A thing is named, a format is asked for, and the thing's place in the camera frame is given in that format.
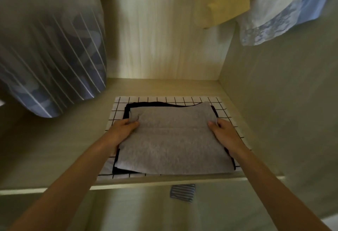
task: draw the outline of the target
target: finger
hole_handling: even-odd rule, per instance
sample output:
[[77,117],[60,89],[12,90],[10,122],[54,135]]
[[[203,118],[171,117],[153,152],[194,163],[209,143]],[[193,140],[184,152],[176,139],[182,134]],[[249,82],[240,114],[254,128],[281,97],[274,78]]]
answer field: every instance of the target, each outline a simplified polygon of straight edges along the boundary
[[118,121],[116,121],[114,124],[115,124],[116,126],[124,126],[125,124],[128,123],[128,121],[129,121],[129,119],[118,120]]
[[221,128],[225,128],[230,122],[221,118],[217,118],[217,123],[221,126]]
[[211,129],[211,131],[213,131],[213,133],[215,133],[219,127],[216,125],[215,122],[212,122],[212,121],[208,121],[208,126],[209,126],[209,129]]
[[138,121],[134,121],[132,123],[129,123],[127,126],[130,129],[130,131],[132,132],[134,129],[136,129],[138,126],[140,125],[140,123]]

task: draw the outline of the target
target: person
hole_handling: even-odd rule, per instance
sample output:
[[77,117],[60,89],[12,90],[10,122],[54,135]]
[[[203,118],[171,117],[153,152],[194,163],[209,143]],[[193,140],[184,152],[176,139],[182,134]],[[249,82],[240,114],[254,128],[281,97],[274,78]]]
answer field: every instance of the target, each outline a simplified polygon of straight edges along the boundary
[[[115,122],[14,222],[9,231],[67,229],[107,158],[138,126],[138,122],[128,124],[128,119]],[[279,231],[330,230],[243,144],[230,122],[218,119],[217,124],[208,122],[208,126],[241,165]]]

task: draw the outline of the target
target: folded gray cloth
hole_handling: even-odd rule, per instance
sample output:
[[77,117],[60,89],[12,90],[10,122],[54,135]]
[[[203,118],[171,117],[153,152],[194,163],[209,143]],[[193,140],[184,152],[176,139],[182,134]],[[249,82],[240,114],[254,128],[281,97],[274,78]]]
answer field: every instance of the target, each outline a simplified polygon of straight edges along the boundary
[[140,126],[120,144],[117,168],[149,174],[233,172],[224,147],[209,130],[216,122],[209,103],[189,107],[131,108]]

